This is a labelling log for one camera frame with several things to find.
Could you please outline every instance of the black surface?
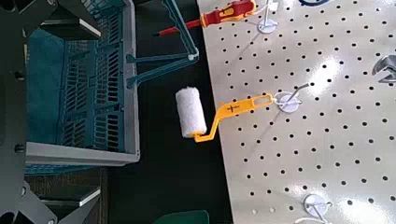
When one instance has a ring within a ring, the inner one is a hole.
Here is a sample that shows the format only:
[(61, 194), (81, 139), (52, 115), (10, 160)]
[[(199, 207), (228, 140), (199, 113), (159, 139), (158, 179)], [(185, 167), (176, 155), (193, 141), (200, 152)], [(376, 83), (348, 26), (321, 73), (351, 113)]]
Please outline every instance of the black surface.
[[(177, 4), (185, 21), (199, 18), (194, 0)], [(185, 52), (178, 35), (152, 36), (173, 25), (161, 1), (140, 5), (135, 13), (137, 56)], [(201, 60), (138, 89), (141, 161), (109, 170), (109, 223), (152, 223), (197, 209), (205, 209), (211, 223), (232, 223), (219, 135), (200, 144), (181, 136), (175, 100), (180, 89), (198, 88), (208, 127), (215, 115), (201, 28), (191, 35)], [(139, 65), (138, 73), (147, 69)]]

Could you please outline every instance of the white pegboard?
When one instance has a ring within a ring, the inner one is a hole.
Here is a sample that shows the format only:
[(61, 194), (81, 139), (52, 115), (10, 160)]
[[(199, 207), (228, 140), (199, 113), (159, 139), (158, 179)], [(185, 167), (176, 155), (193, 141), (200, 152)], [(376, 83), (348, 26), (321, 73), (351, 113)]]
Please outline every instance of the white pegboard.
[(293, 223), (311, 193), (332, 203), (332, 223), (396, 223), (396, 90), (371, 76), (396, 51), (395, 3), (279, 1), (269, 35), (262, 14), (204, 29), (217, 106), (313, 83), (295, 113), (271, 105), (220, 123), (234, 223)]

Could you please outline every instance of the screwdriver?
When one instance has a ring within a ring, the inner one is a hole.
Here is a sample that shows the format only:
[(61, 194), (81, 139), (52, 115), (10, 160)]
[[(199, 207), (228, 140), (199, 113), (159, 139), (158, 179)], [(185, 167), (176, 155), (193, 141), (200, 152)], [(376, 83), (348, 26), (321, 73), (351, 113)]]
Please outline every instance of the screwdriver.
[[(237, 0), (227, 4), (227, 7), (221, 10), (214, 10), (209, 13), (203, 13), (199, 20), (189, 21), (186, 23), (187, 29), (196, 26), (204, 28), (211, 24), (219, 24), (225, 21), (240, 21), (245, 17), (253, 15), (256, 11), (256, 3), (254, 0)], [(174, 26), (162, 30), (154, 36), (164, 36), (177, 33), (178, 29)]]

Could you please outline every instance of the gray metal frame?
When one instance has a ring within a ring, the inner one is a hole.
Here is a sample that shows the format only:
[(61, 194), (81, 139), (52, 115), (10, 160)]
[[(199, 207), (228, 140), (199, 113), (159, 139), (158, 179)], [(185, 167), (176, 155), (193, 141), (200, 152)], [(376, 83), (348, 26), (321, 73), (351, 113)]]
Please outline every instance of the gray metal frame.
[[(58, 8), (56, 0), (35, 0), (25, 8), (18, 8), (14, 1), (10, 8), (0, 7), (0, 176), (2, 178), (0, 192), (0, 220), (15, 219), (21, 211), (36, 223), (56, 223), (56, 217), (38, 198), (23, 184), (26, 148), (29, 147), (28, 160), (48, 161), (50, 158), (69, 163), (67, 154), (75, 157), (75, 163), (123, 165), (127, 161), (138, 160), (136, 157), (114, 155), (113, 153), (91, 152), (85, 154), (78, 149), (60, 156), (54, 149), (64, 148), (50, 145), (29, 143), (26, 146), (26, 53), (27, 38), (45, 19)], [(79, 0), (61, 1), (66, 8), (72, 8), (71, 13), (87, 18), (86, 9)], [(49, 154), (37, 152), (44, 148)], [(76, 220), (88, 215), (96, 203), (98, 196), (90, 200), (80, 209), (66, 217), (62, 223), (77, 223)]]

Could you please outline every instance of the metal bracket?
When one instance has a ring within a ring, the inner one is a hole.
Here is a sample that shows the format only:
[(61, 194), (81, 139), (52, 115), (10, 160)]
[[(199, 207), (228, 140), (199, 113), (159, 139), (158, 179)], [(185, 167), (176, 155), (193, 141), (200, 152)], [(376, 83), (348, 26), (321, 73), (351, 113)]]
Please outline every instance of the metal bracket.
[[(79, 208), (64, 217), (59, 224), (81, 224), (99, 200), (100, 190), (97, 189), (80, 202)], [(57, 224), (58, 218), (40, 199), (30, 191), (29, 184), (24, 182), (21, 191), (20, 212), (33, 223)]]
[(388, 55), (380, 59), (374, 66), (372, 74), (375, 76), (378, 73), (390, 72), (386, 77), (383, 77), (379, 83), (396, 83), (396, 55)]

